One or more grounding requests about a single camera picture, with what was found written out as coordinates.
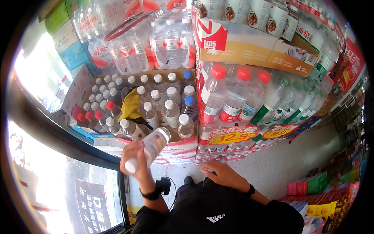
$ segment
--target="white tile floor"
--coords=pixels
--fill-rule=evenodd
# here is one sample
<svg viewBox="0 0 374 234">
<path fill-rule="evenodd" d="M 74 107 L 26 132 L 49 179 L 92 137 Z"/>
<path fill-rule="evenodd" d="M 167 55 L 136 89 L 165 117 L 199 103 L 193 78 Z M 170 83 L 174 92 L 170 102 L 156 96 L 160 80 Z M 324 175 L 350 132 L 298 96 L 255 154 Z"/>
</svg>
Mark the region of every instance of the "white tile floor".
<svg viewBox="0 0 374 234">
<path fill-rule="evenodd" d="M 279 199 L 286 195 L 287 182 L 304 178 L 309 170 L 328 163 L 330 156 L 339 150 L 340 143 L 335 127 L 328 125 L 301 133 L 291 144 L 284 140 L 229 165 L 267 198 Z M 172 178 L 177 188 L 183 185 L 187 175 L 191 175 L 196 183 L 205 178 L 195 164 L 152 165 L 151 171 L 155 180 L 163 176 Z M 164 198 L 168 206 L 173 203 L 173 184 L 170 194 Z M 139 185 L 131 177 L 130 194 L 126 194 L 126 201 L 132 206 L 143 205 Z"/>
</svg>

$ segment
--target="bottle cap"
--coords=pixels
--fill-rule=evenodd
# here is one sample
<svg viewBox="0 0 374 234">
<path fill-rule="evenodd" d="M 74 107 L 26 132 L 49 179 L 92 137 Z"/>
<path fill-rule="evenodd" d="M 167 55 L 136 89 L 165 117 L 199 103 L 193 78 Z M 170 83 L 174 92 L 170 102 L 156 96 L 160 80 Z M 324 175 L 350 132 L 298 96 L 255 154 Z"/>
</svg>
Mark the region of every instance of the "bottle cap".
<svg viewBox="0 0 374 234">
<path fill-rule="evenodd" d="M 175 97 L 177 95 L 177 89 L 175 87 L 168 87 L 166 94 L 168 97 Z"/>
<path fill-rule="evenodd" d="M 99 87 L 97 85 L 92 86 L 92 92 L 97 92 L 99 90 Z"/>
<path fill-rule="evenodd" d="M 268 72 L 266 70 L 262 70 L 258 73 L 258 79 L 262 83 L 268 84 L 272 79 L 272 75 L 270 74 L 270 72 Z"/>
<path fill-rule="evenodd" d="M 96 101 L 101 102 L 101 100 L 102 100 L 102 95 L 101 94 L 96 95 Z"/>
<path fill-rule="evenodd" d="M 137 92 L 139 95 L 142 95 L 143 93 L 145 93 L 145 88 L 143 86 L 139 86 L 137 88 Z"/>
<path fill-rule="evenodd" d="M 173 108 L 173 106 L 174 106 L 174 103 L 173 103 L 172 100 L 167 100 L 167 101 L 165 102 L 165 107 L 166 107 L 166 109 L 171 109 L 171 108 Z"/>
<path fill-rule="evenodd" d="M 217 64 L 212 67 L 211 74 L 214 79 L 222 80 L 226 77 L 227 70 L 224 66 Z"/>
<path fill-rule="evenodd" d="M 119 122 L 119 125 L 121 125 L 122 128 L 127 128 L 129 127 L 130 122 L 127 119 L 123 119 L 121 122 Z"/>
<path fill-rule="evenodd" d="M 152 90 L 152 92 L 151 92 L 151 97 L 153 98 L 153 99 L 157 99 L 157 98 L 159 98 L 160 97 L 160 93 L 159 93 L 159 91 L 158 90 Z"/>
<path fill-rule="evenodd" d="M 237 76 L 238 76 L 238 78 L 241 79 L 241 80 L 243 80 L 243 81 L 248 81 L 251 78 L 251 75 L 252 75 L 252 72 L 247 67 L 241 66 L 237 70 Z"/>
<path fill-rule="evenodd" d="M 103 96 L 103 98 L 105 98 L 105 99 L 109 98 L 109 96 L 110 96 L 109 90 L 105 90 L 105 91 L 102 93 L 102 96 Z"/>
<path fill-rule="evenodd" d="M 130 76 L 129 78 L 127 78 L 127 81 L 128 81 L 130 84 L 133 84 L 133 83 L 135 83 L 135 77 Z"/>
<path fill-rule="evenodd" d="M 151 110 L 152 109 L 152 104 L 150 102 L 144 103 L 144 110 Z"/>
<path fill-rule="evenodd" d="M 174 72 L 172 72 L 172 73 L 168 74 L 168 78 L 169 78 L 169 80 L 173 81 L 173 80 L 175 80 L 177 78 L 177 76 L 175 75 Z"/>
<path fill-rule="evenodd" d="M 125 169 L 129 174 L 135 174 L 139 170 L 138 160 L 136 158 L 129 158 L 125 162 Z"/>
<path fill-rule="evenodd" d="M 154 76 L 154 80 L 156 82 L 160 82 L 160 81 L 162 81 L 162 76 L 160 74 L 157 74 L 157 75 Z"/>
<path fill-rule="evenodd" d="M 183 76 L 184 76 L 184 78 L 189 79 L 189 78 L 191 78 L 191 72 L 190 71 L 184 71 Z"/>
<path fill-rule="evenodd" d="M 122 82 L 123 82 L 123 80 L 122 80 L 121 77 L 118 77 L 118 78 L 116 79 L 116 84 L 120 85 L 120 84 L 122 84 Z"/>
<path fill-rule="evenodd" d="M 88 102 L 86 102 L 84 105 L 83 105 L 83 110 L 85 111 L 88 111 L 90 109 L 90 104 Z"/>
<path fill-rule="evenodd" d="M 190 117 L 187 114 L 181 114 L 179 116 L 179 122 L 183 125 L 186 125 L 190 122 Z"/>
<path fill-rule="evenodd" d="M 191 96 L 186 96 L 186 97 L 184 98 L 184 103 L 185 103 L 187 106 L 192 105 L 192 104 L 193 104 L 193 97 L 191 97 Z"/>
<path fill-rule="evenodd" d="M 100 78 L 100 77 L 97 78 L 97 79 L 95 80 L 95 83 L 96 83 L 97 85 L 99 85 L 99 84 L 101 83 L 101 78 Z"/>
</svg>

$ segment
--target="white bottle cap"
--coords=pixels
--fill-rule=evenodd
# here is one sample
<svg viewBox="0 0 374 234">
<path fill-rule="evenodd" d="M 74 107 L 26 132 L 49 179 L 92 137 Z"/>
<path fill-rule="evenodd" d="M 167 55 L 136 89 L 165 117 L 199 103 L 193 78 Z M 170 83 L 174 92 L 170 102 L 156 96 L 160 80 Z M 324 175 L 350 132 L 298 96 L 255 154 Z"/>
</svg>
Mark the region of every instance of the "white bottle cap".
<svg viewBox="0 0 374 234">
<path fill-rule="evenodd" d="M 125 169 L 129 174 L 135 174 L 139 170 L 138 160 L 130 158 L 125 162 Z"/>
<path fill-rule="evenodd" d="M 86 102 L 84 105 L 83 105 L 83 110 L 85 111 L 88 111 L 90 109 L 90 104 L 88 102 Z"/>
<path fill-rule="evenodd" d="M 129 123 L 129 121 L 127 121 L 127 119 L 123 119 L 123 120 L 121 120 L 121 122 L 119 122 L 119 125 L 121 125 L 121 127 L 123 127 L 123 128 L 128 128 L 130 123 Z"/>
<path fill-rule="evenodd" d="M 187 114 L 181 114 L 179 116 L 179 122 L 183 125 L 186 125 L 190 122 L 190 117 Z"/>
<path fill-rule="evenodd" d="M 99 90 L 99 87 L 97 85 L 92 86 L 92 92 L 97 92 Z"/>
<path fill-rule="evenodd" d="M 107 108 L 107 101 L 102 100 L 100 102 L 100 108 L 103 109 L 103 110 L 105 110 Z"/>
<path fill-rule="evenodd" d="M 108 117 L 107 120 L 105 120 L 105 123 L 108 126 L 113 126 L 114 125 L 114 119 L 112 119 L 112 117 Z"/>
<path fill-rule="evenodd" d="M 175 75 L 174 72 L 172 72 L 172 73 L 168 74 L 168 78 L 169 78 L 169 80 L 175 80 L 177 78 L 177 76 Z"/>
<path fill-rule="evenodd" d="M 108 84 L 108 88 L 109 88 L 109 89 L 113 89 L 115 86 L 116 86 L 116 83 L 115 83 L 114 81 L 112 81 L 112 82 L 110 82 L 110 83 Z"/>
<path fill-rule="evenodd" d="M 110 93 L 111 96 L 115 96 L 115 95 L 117 95 L 117 90 L 116 89 L 111 89 L 109 93 Z"/>
<path fill-rule="evenodd" d="M 105 99 L 109 98 L 109 96 L 110 96 L 109 90 L 105 90 L 104 93 L 102 93 L 102 96 L 103 96 Z"/>
<path fill-rule="evenodd" d="M 101 102 L 101 100 L 102 100 L 102 95 L 101 94 L 96 95 L 96 101 Z"/>
<path fill-rule="evenodd" d="M 166 94 L 168 97 L 175 97 L 177 95 L 177 89 L 175 87 L 169 87 L 166 90 Z"/>
<path fill-rule="evenodd" d="M 97 79 L 95 80 L 95 83 L 96 83 L 97 85 L 99 85 L 99 84 L 101 83 L 101 78 L 100 78 L 100 77 L 97 78 Z"/>
<path fill-rule="evenodd" d="M 184 94 L 187 96 L 192 96 L 195 93 L 195 88 L 192 85 L 187 85 L 184 88 Z"/>
<path fill-rule="evenodd" d="M 154 76 L 154 80 L 156 82 L 160 82 L 160 81 L 162 81 L 162 76 L 160 74 L 157 74 L 157 75 Z"/>
<path fill-rule="evenodd" d="M 145 93 L 145 88 L 143 86 L 139 86 L 137 88 L 137 92 L 138 92 L 138 94 L 142 95 L 143 93 Z"/>
<path fill-rule="evenodd" d="M 158 91 L 157 89 L 152 90 L 152 92 L 151 92 L 151 97 L 152 97 L 153 99 L 157 99 L 157 98 L 159 98 L 159 97 L 160 97 L 160 93 L 159 93 L 159 91 Z"/>
<path fill-rule="evenodd" d="M 144 110 L 151 110 L 152 109 L 152 104 L 150 102 L 144 103 Z"/>
<path fill-rule="evenodd" d="M 109 82 L 110 82 L 110 79 L 111 79 L 110 75 L 105 76 L 105 77 L 104 77 L 104 81 L 105 81 L 105 83 L 109 83 Z"/>
<path fill-rule="evenodd" d="M 94 102 L 95 101 L 95 95 L 91 94 L 88 99 L 90 100 L 90 102 Z"/>
<path fill-rule="evenodd" d="M 174 106 L 174 102 L 172 100 L 167 100 L 165 102 L 166 109 L 171 109 L 171 108 L 173 108 L 173 106 Z"/>
<path fill-rule="evenodd" d="M 122 80 L 121 77 L 118 77 L 118 78 L 116 79 L 116 84 L 120 85 L 120 84 L 122 84 L 122 82 L 123 82 L 123 80 Z"/>
<path fill-rule="evenodd" d="M 135 83 L 135 77 L 130 76 L 129 78 L 127 78 L 127 81 L 128 81 L 130 84 L 133 84 L 133 83 Z"/>
<path fill-rule="evenodd" d="M 147 75 L 142 75 L 142 76 L 140 77 L 140 81 L 141 81 L 141 82 L 147 82 L 147 81 L 148 81 L 148 76 L 147 76 Z"/>
<path fill-rule="evenodd" d="M 93 111 L 97 111 L 98 108 L 99 108 L 99 104 L 98 104 L 97 102 L 93 102 L 93 103 L 91 104 L 91 109 L 92 109 Z"/>
</svg>

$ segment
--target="plastic bottle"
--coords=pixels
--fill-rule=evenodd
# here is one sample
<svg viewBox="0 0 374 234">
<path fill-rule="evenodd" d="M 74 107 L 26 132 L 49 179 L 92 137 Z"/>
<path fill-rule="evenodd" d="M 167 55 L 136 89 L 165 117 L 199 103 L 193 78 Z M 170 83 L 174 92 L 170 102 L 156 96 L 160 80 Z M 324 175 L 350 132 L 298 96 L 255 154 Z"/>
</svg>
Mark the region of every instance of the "plastic bottle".
<svg viewBox="0 0 374 234">
<path fill-rule="evenodd" d="M 193 136 L 194 125 L 190 122 L 190 117 L 187 114 L 179 116 L 178 135 L 182 139 L 189 139 Z"/>
<path fill-rule="evenodd" d="M 169 60 L 168 66 L 170 69 L 177 69 L 181 67 L 181 52 L 178 46 L 179 33 L 176 29 L 175 19 L 166 20 L 168 28 L 165 35 L 166 57 Z"/>
<path fill-rule="evenodd" d="M 149 123 L 149 125 L 155 130 L 159 127 L 159 118 L 157 115 L 157 111 L 154 106 L 150 102 L 146 102 L 143 105 L 145 110 L 145 120 Z"/>
<path fill-rule="evenodd" d="M 225 77 L 227 70 L 222 65 L 214 65 L 211 75 L 206 80 L 201 91 L 201 100 L 205 103 L 204 122 L 212 124 L 217 120 L 222 105 L 226 101 L 227 87 Z"/>
<path fill-rule="evenodd" d="M 166 144 L 169 143 L 170 138 L 170 132 L 164 127 L 159 127 L 143 139 L 144 154 L 147 159 L 148 168 Z M 138 159 L 130 158 L 127 160 L 125 162 L 125 169 L 129 174 L 137 172 L 139 170 Z"/>
<path fill-rule="evenodd" d="M 171 128 L 177 128 L 178 118 L 180 116 L 180 110 L 172 100 L 165 101 L 164 109 L 165 119 Z"/>
<path fill-rule="evenodd" d="M 176 88 L 170 87 L 166 91 L 167 98 L 166 100 L 172 100 L 178 108 L 182 107 L 181 96 L 178 94 Z"/>
<path fill-rule="evenodd" d="M 160 93 L 156 89 L 151 92 L 151 96 L 151 103 L 156 108 L 159 118 L 162 122 L 166 122 L 165 115 L 163 112 L 165 108 L 165 98 L 163 97 L 163 95 L 160 95 Z"/>
<path fill-rule="evenodd" d="M 239 126 L 246 126 L 262 107 L 267 94 L 267 86 L 271 79 L 272 75 L 266 70 L 259 71 L 256 77 L 251 78 L 250 83 L 252 85 L 247 90 L 248 97 L 245 106 L 237 117 Z"/>
<path fill-rule="evenodd" d="M 159 91 L 160 95 L 166 97 L 167 86 L 160 74 L 154 76 L 154 87 Z"/>
</svg>

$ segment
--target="hand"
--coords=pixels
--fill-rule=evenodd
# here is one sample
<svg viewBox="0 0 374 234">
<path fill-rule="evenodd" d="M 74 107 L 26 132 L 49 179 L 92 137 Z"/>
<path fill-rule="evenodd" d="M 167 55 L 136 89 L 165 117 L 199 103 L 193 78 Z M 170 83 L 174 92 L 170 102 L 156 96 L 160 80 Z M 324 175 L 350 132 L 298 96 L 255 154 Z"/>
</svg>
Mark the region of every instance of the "hand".
<svg viewBox="0 0 374 234">
<path fill-rule="evenodd" d="M 239 192 L 248 192 L 251 188 L 250 184 L 246 179 L 238 175 L 229 165 L 226 163 L 219 162 L 217 160 L 211 160 L 207 163 L 201 164 L 201 169 L 204 169 L 204 174 L 219 185 L 230 187 L 238 190 Z M 217 175 L 208 171 L 212 169 Z"/>
</svg>

